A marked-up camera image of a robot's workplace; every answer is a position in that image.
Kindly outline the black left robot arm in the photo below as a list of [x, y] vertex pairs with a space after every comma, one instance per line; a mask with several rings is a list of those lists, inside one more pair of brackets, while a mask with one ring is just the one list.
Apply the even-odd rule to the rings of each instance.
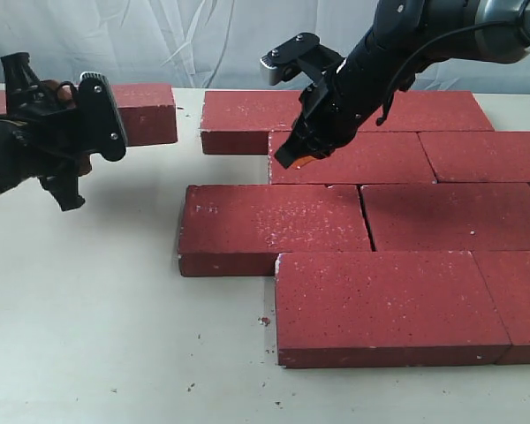
[[76, 107], [70, 81], [39, 79], [27, 52], [0, 57], [5, 113], [0, 114], [0, 196], [31, 178], [40, 181], [63, 210], [80, 208], [78, 179], [92, 171], [90, 155], [66, 153], [72, 126], [57, 129], [53, 116]]

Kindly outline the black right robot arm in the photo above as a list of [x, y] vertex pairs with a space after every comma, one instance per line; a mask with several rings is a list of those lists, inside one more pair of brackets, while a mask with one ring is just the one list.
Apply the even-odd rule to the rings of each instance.
[[301, 112], [274, 154], [288, 169], [329, 157], [372, 116], [382, 125], [396, 92], [450, 59], [514, 64], [530, 53], [530, 1], [381, 1], [345, 57], [302, 32], [261, 58], [269, 84], [311, 80]]

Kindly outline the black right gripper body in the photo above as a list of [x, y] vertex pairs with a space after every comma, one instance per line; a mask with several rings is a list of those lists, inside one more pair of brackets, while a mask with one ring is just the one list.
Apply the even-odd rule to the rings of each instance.
[[329, 155], [355, 137], [382, 105], [391, 80], [413, 53], [401, 44], [383, 47], [363, 38], [323, 80], [303, 92], [301, 112], [291, 131], [294, 155]]

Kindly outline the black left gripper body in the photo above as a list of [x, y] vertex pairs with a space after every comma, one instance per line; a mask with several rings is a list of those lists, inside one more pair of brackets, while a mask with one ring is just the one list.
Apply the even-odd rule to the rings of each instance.
[[42, 79], [5, 84], [8, 129], [4, 140], [4, 184], [30, 178], [86, 176], [92, 171], [83, 148], [85, 131], [78, 118], [77, 88], [70, 81]]

